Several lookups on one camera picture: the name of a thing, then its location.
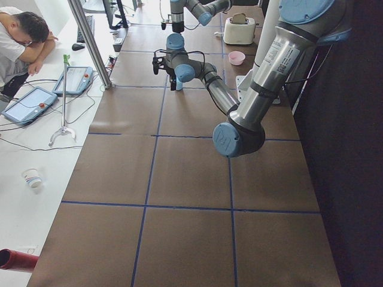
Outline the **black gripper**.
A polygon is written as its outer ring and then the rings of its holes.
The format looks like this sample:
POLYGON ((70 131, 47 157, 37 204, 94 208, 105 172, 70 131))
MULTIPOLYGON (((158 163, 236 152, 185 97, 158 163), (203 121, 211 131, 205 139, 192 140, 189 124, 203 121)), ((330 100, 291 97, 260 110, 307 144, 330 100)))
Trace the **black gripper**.
POLYGON ((174 33, 184 32, 184 22, 172 22, 172 31, 174 33))
POLYGON ((165 71, 167 72, 167 74, 170 77, 170 88, 171 88, 171 91, 176 90, 177 89, 177 76, 175 74, 174 69, 170 68, 170 67, 166 67, 165 71))

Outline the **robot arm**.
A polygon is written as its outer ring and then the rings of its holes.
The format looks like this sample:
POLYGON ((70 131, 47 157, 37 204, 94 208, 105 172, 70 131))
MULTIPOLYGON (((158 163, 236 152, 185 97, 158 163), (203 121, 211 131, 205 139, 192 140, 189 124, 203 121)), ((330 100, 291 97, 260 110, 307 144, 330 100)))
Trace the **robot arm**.
POLYGON ((227 116, 217 125, 212 140, 225 157, 238 157, 259 150, 265 142, 262 119, 285 84, 301 55, 311 47, 346 40, 351 33, 352 1, 278 1, 275 12, 275 38, 241 100, 236 100, 216 68, 192 60, 182 36, 184 11, 205 25, 219 12, 227 11, 232 1, 172 1, 173 32, 166 39, 166 54, 161 67, 171 83, 199 79, 216 106, 227 116))
POLYGON ((171 23, 172 31, 184 32, 184 9, 186 8, 202 26, 206 26, 211 19, 220 12, 231 9, 233 1, 217 0, 202 4, 198 0, 171 0, 171 23))

